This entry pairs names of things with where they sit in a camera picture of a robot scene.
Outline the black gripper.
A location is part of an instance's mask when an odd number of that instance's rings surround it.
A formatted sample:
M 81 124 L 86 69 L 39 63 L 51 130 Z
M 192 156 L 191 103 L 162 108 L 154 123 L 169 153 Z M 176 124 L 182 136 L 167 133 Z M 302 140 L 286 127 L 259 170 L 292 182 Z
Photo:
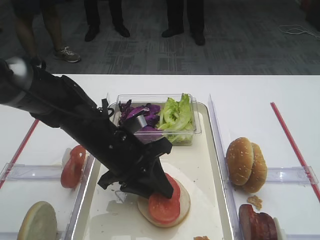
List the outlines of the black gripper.
M 101 188 L 119 183 L 124 193 L 146 199 L 153 193 L 172 198 L 174 188 L 159 159 L 172 150 L 167 138 L 145 144 L 106 117 L 80 115 L 74 121 L 75 140 L 108 169 L 98 180 Z

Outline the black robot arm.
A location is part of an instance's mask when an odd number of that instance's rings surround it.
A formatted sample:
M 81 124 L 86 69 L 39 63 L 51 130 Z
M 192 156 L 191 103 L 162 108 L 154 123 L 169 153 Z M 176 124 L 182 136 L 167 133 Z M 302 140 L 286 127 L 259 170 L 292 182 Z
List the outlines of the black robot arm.
M 160 163 L 172 144 L 162 137 L 143 143 L 136 132 L 146 126 L 143 112 L 120 126 L 111 121 L 107 103 L 98 108 L 71 78 L 54 76 L 19 57 L 0 62 L 0 103 L 29 112 L 52 128 L 60 128 L 92 154 L 108 171 L 98 185 L 144 198 L 159 193 L 171 198 L 172 185 Z

